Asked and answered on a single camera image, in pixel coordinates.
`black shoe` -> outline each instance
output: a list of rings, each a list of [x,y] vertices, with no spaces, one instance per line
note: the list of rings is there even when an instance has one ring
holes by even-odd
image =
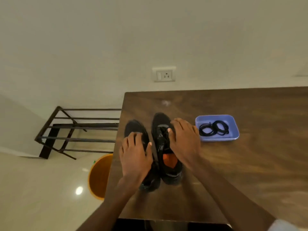
[[[125,126],[124,137],[129,136],[129,134],[131,132],[142,133],[141,140],[142,140],[142,144],[143,144],[143,149],[144,149],[144,151],[146,151],[148,143],[149,143],[150,140],[149,140],[148,133],[147,133],[146,129],[144,128],[144,126],[140,122],[138,122],[137,120],[130,120]],[[148,172],[145,179],[142,181],[139,189],[144,190],[146,192],[151,192],[151,191],[156,190],[159,187],[159,185],[160,185],[159,171],[158,171],[158,167],[157,167],[157,165],[154,161],[154,158],[153,158],[153,163],[152,163],[151,169]]]
[[[170,148],[168,128],[175,132],[170,118],[164,113],[156,113],[152,122],[152,136],[157,151],[160,177],[168,185],[177,185],[182,179],[183,165]]]

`coiled black cord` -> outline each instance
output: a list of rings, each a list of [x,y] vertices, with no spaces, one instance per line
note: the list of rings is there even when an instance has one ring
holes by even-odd
[[[223,130],[220,129],[217,124],[221,124],[224,129]],[[209,132],[209,133],[205,133],[203,131],[205,128],[210,128],[212,131]],[[217,120],[217,121],[214,121],[213,124],[204,123],[199,127],[199,135],[200,136],[208,137],[208,136],[213,136],[215,134],[218,134],[218,135],[221,135],[221,136],[223,136],[225,134],[229,134],[229,126],[225,122]]]

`glossy beige floor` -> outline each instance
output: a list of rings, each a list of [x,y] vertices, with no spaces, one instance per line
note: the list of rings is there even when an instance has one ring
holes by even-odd
[[[61,130],[59,136],[67,135]],[[115,139],[116,131],[76,130],[74,136]],[[56,147],[63,142],[57,140]],[[113,143],[76,143],[74,149],[113,151]],[[0,153],[0,230],[75,230],[101,204],[87,188],[89,170],[103,154],[55,151],[48,160]],[[81,194],[76,189],[82,187]]]

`tray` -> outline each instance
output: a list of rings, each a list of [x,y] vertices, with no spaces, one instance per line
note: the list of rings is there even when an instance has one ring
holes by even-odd
[[[234,118],[231,115],[204,115],[198,116],[195,120],[196,126],[199,127],[204,123],[213,123],[214,121],[223,121],[229,126],[229,134],[213,135],[213,136],[200,136],[200,140],[203,142],[217,142],[217,141],[232,141],[238,139],[240,132],[238,131],[237,125]]]

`bucket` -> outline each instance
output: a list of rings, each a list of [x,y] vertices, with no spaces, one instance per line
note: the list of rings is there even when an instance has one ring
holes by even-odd
[[[90,193],[99,200],[104,200],[113,154],[99,158],[91,167],[88,176]]]

